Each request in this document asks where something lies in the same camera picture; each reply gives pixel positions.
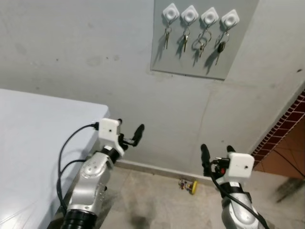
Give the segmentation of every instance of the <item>white wall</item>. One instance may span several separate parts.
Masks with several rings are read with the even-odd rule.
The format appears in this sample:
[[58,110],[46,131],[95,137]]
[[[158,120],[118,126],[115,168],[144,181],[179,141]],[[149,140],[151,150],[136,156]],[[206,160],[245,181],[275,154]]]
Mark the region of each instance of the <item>white wall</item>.
[[150,72],[152,0],[2,0],[0,87],[107,104],[125,134],[146,125],[125,159],[201,174],[201,143],[250,153],[304,88],[304,11],[261,0],[221,82]]

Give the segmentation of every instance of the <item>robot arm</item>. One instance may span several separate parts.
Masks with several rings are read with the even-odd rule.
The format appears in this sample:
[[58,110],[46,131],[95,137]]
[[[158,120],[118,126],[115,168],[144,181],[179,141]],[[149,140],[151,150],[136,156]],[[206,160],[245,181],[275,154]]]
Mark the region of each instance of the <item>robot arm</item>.
[[128,145],[137,146],[144,131],[140,125],[132,139],[120,133],[121,120],[103,118],[99,122],[100,151],[84,162],[73,190],[61,229],[92,229],[102,203],[113,164],[124,156]]
[[[250,193],[244,192],[242,188],[242,184],[251,176],[254,158],[249,154],[236,153],[231,146],[227,147],[227,151],[227,158],[217,157],[210,163],[207,146],[201,146],[203,175],[212,178],[223,198],[224,226],[227,229],[269,229],[264,218],[252,206]],[[212,164],[215,165],[215,172],[211,169]]]

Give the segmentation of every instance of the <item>white wall hook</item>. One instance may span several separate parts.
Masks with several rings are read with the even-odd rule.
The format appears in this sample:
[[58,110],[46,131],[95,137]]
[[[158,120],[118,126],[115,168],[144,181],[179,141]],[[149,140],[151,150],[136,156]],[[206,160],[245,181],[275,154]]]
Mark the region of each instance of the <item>white wall hook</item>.
[[199,14],[196,11],[195,7],[191,5],[181,13],[181,17],[187,25],[190,25],[199,17]]
[[179,15],[180,13],[174,3],[171,3],[163,10],[163,16],[166,18],[167,22],[173,22]]
[[236,10],[231,10],[221,18],[223,26],[228,29],[239,22],[239,17]]
[[201,15],[201,20],[206,26],[211,26],[218,21],[219,16],[214,7],[211,7]]

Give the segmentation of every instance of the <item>yellow object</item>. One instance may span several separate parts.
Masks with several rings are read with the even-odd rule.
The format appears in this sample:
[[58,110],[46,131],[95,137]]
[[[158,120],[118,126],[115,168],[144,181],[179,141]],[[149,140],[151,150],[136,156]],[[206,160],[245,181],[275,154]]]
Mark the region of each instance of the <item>yellow object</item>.
[[195,192],[196,192],[196,188],[197,188],[197,181],[194,181],[194,183],[193,183],[193,187],[192,187],[192,195],[194,195],[194,194],[195,194]]

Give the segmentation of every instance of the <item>small toy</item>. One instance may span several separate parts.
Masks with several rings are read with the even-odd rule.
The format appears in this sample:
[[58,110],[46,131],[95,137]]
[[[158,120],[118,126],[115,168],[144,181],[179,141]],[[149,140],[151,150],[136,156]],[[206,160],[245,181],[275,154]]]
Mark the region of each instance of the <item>small toy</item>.
[[191,182],[188,180],[180,179],[178,184],[180,189],[186,189],[190,194],[195,194],[197,188],[197,181]]

